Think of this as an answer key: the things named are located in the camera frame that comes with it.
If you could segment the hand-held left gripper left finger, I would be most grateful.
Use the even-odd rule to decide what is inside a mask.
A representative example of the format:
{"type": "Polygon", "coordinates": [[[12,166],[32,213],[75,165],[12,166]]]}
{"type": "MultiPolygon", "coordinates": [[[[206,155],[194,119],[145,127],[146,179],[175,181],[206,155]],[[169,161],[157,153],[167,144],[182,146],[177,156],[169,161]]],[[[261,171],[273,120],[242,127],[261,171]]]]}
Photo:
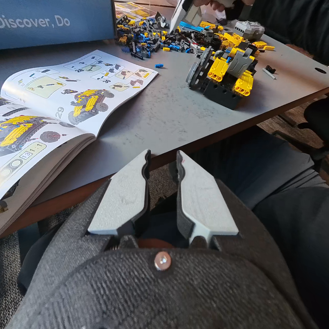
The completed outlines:
{"type": "Polygon", "coordinates": [[[136,222],[149,210],[149,163],[146,149],[114,174],[88,227],[95,235],[137,234],[136,222]]]}

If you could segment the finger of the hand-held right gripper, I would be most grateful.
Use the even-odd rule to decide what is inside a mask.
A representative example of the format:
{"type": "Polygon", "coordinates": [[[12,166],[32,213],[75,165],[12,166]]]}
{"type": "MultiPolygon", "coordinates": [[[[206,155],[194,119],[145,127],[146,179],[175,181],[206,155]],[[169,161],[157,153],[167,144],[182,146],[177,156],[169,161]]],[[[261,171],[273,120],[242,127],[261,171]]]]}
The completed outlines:
{"type": "Polygon", "coordinates": [[[187,11],[188,11],[188,0],[178,0],[170,21],[170,28],[169,28],[170,33],[176,30],[177,26],[182,21],[187,11]]]}

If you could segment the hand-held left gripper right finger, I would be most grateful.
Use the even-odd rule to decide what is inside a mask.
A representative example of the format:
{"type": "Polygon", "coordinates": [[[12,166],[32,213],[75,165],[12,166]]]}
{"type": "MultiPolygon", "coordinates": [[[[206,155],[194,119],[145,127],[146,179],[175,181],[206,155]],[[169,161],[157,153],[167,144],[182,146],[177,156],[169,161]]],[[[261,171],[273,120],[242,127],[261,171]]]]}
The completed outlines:
{"type": "Polygon", "coordinates": [[[239,229],[216,179],[183,151],[177,151],[177,228],[190,244],[201,237],[237,236],[239,229]]]}

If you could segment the pile of brick parts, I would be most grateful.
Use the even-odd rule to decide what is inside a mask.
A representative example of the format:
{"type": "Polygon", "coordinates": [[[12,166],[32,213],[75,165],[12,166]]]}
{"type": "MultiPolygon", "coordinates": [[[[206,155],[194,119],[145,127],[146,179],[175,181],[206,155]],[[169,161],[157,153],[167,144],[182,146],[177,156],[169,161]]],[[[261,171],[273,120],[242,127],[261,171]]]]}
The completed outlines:
{"type": "Polygon", "coordinates": [[[180,22],[173,33],[167,29],[169,24],[165,17],[132,20],[123,15],[117,20],[117,45],[121,50],[139,59],[150,58],[158,50],[194,54],[197,58],[211,47],[216,51],[229,53],[235,49],[252,50],[251,55],[257,56],[266,51],[274,51],[275,47],[261,41],[264,28],[254,22],[238,21],[234,29],[202,21],[198,26],[180,22]]]}

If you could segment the yellow black brick vehicle model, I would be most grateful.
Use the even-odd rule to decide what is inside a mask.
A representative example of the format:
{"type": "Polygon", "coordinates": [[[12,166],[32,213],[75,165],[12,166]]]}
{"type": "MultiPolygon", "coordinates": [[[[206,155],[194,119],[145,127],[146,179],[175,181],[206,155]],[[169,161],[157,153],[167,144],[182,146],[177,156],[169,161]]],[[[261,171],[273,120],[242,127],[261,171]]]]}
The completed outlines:
{"type": "Polygon", "coordinates": [[[253,88],[257,48],[246,42],[223,50],[206,48],[187,75],[190,89],[207,99],[235,110],[253,88]]]}

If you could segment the instruction booklet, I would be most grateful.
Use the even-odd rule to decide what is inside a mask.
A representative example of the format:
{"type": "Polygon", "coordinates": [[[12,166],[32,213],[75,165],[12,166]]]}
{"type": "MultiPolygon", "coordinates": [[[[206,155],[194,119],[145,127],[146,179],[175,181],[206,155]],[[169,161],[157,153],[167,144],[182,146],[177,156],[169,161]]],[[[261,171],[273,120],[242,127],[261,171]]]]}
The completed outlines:
{"type": "Polygon", "coordinates": [[[95,50],[11,75],[1,88],[1,234],[95,141],[107,118],[157,76],[95,50]]]}

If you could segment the person's right forearm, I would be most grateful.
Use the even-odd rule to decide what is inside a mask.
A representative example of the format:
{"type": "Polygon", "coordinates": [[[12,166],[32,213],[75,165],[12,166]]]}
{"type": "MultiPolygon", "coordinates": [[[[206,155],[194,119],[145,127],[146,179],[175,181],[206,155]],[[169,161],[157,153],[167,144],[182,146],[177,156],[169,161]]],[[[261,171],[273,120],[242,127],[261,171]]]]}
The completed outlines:
{"type": "Polygon", "coordinates": [[[248,20],[329,64],[328,0],[256,0],[248,20]]]}

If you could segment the grey desk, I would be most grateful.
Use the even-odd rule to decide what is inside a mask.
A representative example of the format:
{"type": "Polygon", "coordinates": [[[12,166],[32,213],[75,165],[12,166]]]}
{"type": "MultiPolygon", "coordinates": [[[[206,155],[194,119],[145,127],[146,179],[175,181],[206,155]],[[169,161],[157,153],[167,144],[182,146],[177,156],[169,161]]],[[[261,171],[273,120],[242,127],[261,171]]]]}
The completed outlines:
{"type": "Polygon", "coordinates": [[[196,151],[328,93],[328,67],[266,35],[264,39],[275,51],[259,57],[253,93],[237,110],[187,87],[194,56],[157,52],[142,64],[164,64],[153,82],[110,115],[97,140],[76,155],[1,237],[84,201],[145,149],[152,152],[150,169],[157,169],[174,161],[176,150],[196,151]]]}

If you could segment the person's right hand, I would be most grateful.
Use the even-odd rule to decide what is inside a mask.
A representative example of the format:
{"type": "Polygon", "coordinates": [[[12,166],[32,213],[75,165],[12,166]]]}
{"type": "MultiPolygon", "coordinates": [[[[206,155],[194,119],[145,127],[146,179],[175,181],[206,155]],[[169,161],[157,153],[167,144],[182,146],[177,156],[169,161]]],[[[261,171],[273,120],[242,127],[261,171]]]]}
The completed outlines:
{"type": "MultiPolygon", "coordinates": [[[[236,14],[241,14],[243,11],[243,8],[245,6],[252,6],[255,3],[255,0],[242,0],[240,1],[244,3],[243,5],[238,5],[238,9],[236,9],[236,14]]],[[[225,10],[225,8],[228,8],[228,6],[225,6],[223,1],[214,1],[214,0],[194,0],[193,5],[196,7],[201,6],[210,6],[213,10],[222,12],[225,10]]]]}

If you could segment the yellow printed sheet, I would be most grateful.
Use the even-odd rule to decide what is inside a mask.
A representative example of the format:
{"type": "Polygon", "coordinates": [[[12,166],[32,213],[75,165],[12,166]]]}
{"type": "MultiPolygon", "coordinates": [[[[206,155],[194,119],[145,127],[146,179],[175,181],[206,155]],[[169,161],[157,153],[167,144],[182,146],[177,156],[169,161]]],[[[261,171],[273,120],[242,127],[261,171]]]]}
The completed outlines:
{"type": "Polygon", "coordinates": [[[145,8],[141,5],[135,4],[133,2],[115,2],[114,5],[117,19],[125,15],[132,20],[141,20],[155,18],[157,14],[157,12],[145,8]]]}

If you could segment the blue cardboard box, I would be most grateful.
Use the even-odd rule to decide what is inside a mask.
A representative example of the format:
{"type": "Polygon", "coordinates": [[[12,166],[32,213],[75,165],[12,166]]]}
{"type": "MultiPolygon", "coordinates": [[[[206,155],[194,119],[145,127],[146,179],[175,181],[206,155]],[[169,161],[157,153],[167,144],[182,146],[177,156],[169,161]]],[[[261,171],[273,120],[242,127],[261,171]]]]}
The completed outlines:
{"type": "Polygon", "coordinates": [[[0,49],[115,39],[110,0],[1,0],[0,49]]]}

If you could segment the black chair base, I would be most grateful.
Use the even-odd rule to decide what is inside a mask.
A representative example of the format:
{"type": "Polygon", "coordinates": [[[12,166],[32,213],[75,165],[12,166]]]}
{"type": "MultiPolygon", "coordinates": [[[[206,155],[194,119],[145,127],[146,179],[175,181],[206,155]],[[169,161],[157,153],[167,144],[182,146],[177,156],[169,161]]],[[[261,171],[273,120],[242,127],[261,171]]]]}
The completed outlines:
{"type": "Polygon", "coordinates": [[[314,170],[320,172],[323,160],[329,154],[329,97],[311,103],[304,111],[303,116],[306,122],[295,125],[298,129],[309,129],[313,131],[323,142],[320,148],[312,147],[300,142],[293,137],[281,132],[274,131],[272,134],[282,137],[298,150],[310,155],[314,162],[314,170]]]}

